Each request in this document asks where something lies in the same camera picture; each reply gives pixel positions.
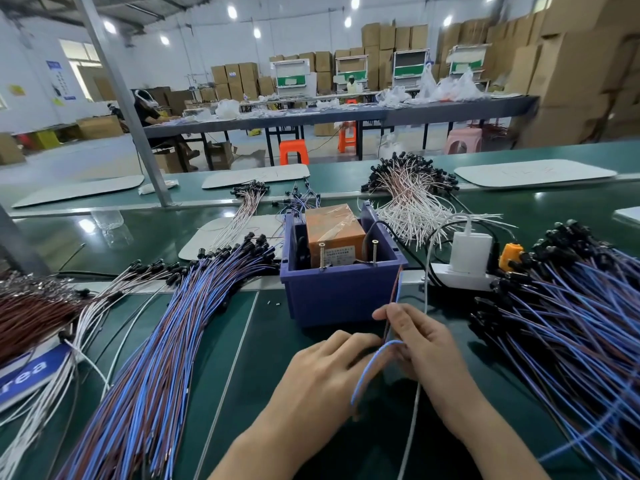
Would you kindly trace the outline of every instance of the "blue sign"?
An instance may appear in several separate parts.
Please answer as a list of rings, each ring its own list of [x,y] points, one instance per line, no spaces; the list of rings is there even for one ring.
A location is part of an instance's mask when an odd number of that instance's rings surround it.
[[[34,386],[44,385],[65,360],[71,348],[60,344],[0,378],[0,410]]]

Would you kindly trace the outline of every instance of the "purple plastic bin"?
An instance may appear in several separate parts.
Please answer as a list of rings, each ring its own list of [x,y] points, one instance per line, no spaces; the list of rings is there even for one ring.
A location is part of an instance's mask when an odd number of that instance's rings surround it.
[[[377,220],[371,204],[365,202],[359,218],[364,231]],[[371,241],[379,242],[375,265],[296,269],[295,236],[306,234],[306,224],[295,222],[293,215],[287,213],[280,281],[287,292],[291,317],[300,327],[372,320],[373,311],[389,303],[398,267],[408,264],[386,227],[376,225],[369,237],[369,255]]]

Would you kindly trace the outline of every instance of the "human hand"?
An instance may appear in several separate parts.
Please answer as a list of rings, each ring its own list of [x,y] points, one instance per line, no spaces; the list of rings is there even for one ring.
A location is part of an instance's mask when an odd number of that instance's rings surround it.
[[[336,331],[329,339],[294,355],[269,403],[245,432],[270,445],[270,454],[286,462],[292,475],[329,442],[353,412],[351,395],[373,354],[377,335]],[[363,388],[392,357],[382,352]]]
[[[411,305],[390,303],[373,312],[375,320],[389,320],[405,347],[400,349],[415,377],[429,396],[446,427],[459,439],[476,412],[486,404],[484,395],[442,323]]]

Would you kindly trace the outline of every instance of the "orange plug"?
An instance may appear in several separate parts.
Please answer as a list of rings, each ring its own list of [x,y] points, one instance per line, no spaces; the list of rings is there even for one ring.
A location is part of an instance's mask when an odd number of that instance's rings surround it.
[[[524,248],[513,242],[509,242],[505,245],[500,255],[500,269],[503,271],[513,271],[509,266],[509,260],[520,262],[520,253],[524,252]]]

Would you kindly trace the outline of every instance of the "person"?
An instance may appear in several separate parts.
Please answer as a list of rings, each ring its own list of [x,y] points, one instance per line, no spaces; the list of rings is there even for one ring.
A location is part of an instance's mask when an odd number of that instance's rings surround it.
[[[404,303],[385,305],[373,318],[388,319],[404,344],[386,348],[365,383],[389,360],[400,358],[420,380],[444,425],[471,453],[484,480],[549,480],[480,392],[445,325]],[[372,354],[356,359],[380,345],[377,335],[337,331],[295,354],[265,409],[231,444],[209,480],[293,478],[353,413],[351,395]]]
[[[347,81],[347,94],[357,94],[358,85],[356,84],[356,78],[353,75],[349,76]]]
[[[167,117],[160,115],[160,113],[156,111],[156,108],[159,107],[160,104],[158,104],[153,96],[144,89],[136,89],[135,91],[133,91],[133,95],[135,96],[135,103],[133,104],[133,106],[143,127],[166,123],[167,121],[177,120],[180,118],[180,116]],[[189,145],[184,140],[182,135],[147,139],[149,140],[149,145],[151,145],[151,148],[155,148],[167,142],[180,145],[180,148],[186,155],[187,160],[196,158],[200,154],[199,151],[190,149]]]

